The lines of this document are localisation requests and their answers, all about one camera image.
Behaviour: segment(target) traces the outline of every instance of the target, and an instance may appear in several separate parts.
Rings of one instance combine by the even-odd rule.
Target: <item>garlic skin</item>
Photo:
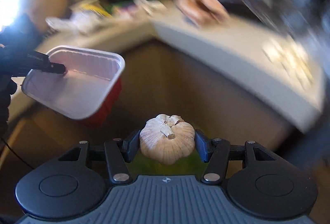
[[[194,128],[180,116],[159,114],[141,131],[140,150],[148,158],[172,165],[193,152],[194,138]]]

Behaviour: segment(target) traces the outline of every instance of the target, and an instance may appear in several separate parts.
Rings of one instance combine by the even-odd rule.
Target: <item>counter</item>
[[[157,38],[215,71],[257,96],[302,132],[307,131],[323,108],[325,75],[322,68],[312,64],[314,83],[305,91],[286,71],[274,66],[264,55],[262,47],[270,38],[283,38],[266,27],[232,16],[225,25],[197,29],[185,22],[173,4],[168,11],[151,19],[102,29],[90,36],[59,33],[45,40],[37,51],[46,53],[58,45],[124,52],[134,46]],[[9,121],[25,111],[33,100],[20,90],[12,96]]]

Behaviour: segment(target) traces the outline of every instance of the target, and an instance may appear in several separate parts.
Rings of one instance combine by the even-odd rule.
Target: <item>metal rivet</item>
[[[216,173],[208,173],[204,175],[204,179],[206,181],[218,181],[220,179],[220,176]]]
[[[126,181],[128,179],[129,179],[129,175],[125,173],[119,173],[113,176],[113,180],[115,181]]]

